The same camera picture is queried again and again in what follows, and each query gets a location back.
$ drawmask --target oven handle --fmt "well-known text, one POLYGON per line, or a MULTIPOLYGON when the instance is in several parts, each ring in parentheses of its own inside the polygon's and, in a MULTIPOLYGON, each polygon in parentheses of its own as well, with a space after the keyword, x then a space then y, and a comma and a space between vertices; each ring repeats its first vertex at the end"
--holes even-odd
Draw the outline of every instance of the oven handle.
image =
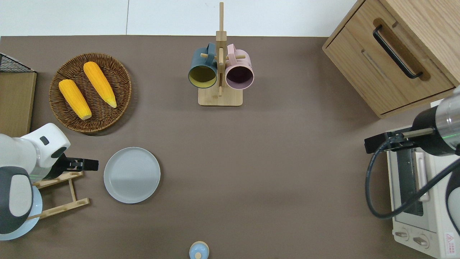
MULTIPOLYGON (((422 189, 427 183, 426 178, 426 168, 425 168, 425 153, 423 152, 415 152, 415 160, 417 165, 417 178, 419 180, 418 190, 422 189)), ((429 201, 430 196, 428 192, 426 192, 422 197, 420 197, 419 201, 429 201)))

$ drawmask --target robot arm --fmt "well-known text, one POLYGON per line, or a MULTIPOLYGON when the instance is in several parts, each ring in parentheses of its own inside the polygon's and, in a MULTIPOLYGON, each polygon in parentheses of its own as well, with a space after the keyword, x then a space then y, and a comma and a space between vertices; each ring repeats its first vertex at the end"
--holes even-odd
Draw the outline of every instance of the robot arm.
MULTIPOLYGON (((412 202, 407 202, 388 214, 380 214, 375 211, 369 196, 369 177, 375 157, 382 151, 397 151, 414 147, 420 147, 434 156, 460 155, 460 87, 454 91, 454 95, 443 99, 438 106, 419 113, 412 127, 370 137, 365 140, 364 145, 367 153, 374 153, 366 175, 366 199, 369 209, 379 218, 394 217, 412 202)), ((451 172, 452 175, 446 189, 446 207, 452 224, 460 234, 458 229, 460 226, 460 159, 438 173, 409 200, 416 201, 451 172)))
POLYGON ((64 171, 98 170, 98 161, 67 158, 70 142, 48 123, 20 138, 0 134, 0 234, 18 229, 32 207, 32 183, 64 171))

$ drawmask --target pink mug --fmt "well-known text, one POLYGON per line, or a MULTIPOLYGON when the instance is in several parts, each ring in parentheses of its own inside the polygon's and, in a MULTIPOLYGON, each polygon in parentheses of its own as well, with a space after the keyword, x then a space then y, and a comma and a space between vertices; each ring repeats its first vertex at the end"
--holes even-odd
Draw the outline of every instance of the pink mug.
POLYGON ((251 59, 246 51, 236 49, 234 44, 227 46, 229 60, 225 63, 225 81, 233 89, 243 90, 254 82, 254 72, 251 59))

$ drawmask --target brown table surface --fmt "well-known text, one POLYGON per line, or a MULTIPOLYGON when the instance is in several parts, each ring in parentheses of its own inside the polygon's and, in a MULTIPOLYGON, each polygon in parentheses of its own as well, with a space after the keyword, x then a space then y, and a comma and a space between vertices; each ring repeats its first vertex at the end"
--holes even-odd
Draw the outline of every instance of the brown table surface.
MULTIPOLYGON (((231 37, 251 57, 254 84, 241 107, 203 107, 187 78, 192 53, 211 36, 2 37, 0 52, 37 70, 32 130, 55 123, 69 157, 99 160, 75 180, 90 205, 39 220, 0 242, 2 258, 188 258, 203 240, 211 259, 430 258, 393 240, 390 220, 369 212, 364 138, 410 125, 425 107, 378 119, 321 50, 321 37, 231 37), (131 74, 126 114, 98 135, 62 126, 51 112, 51 79, 67 60, 106 53, 131 74), (138 204, 104 187, 109 158, 125 147, 152 152, 154 195, 138 204)), ((390 207, 386 158, 374 201, 390 207)), ((70 202, 68 185, 43 189, 44 209, 70 202)))

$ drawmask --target light blue plate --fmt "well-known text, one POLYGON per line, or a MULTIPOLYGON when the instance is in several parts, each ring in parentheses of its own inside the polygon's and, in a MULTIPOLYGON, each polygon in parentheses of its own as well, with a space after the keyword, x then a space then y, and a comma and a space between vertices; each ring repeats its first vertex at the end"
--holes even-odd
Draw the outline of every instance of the light blue plate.
MULTIPOLYGON (((34 192, 34 203, 32 204, 29 217, 40 214, 43 209, 43 201, 41 199, 40 191, 35 186, 32 186, 32 191, 34 192)), ((38 220, 39 218, 26 220, 17 230, 8 234, 0 234, 0 240, 11 240, 25 235, 35 226, 35 224, 37 224, 38 220)))

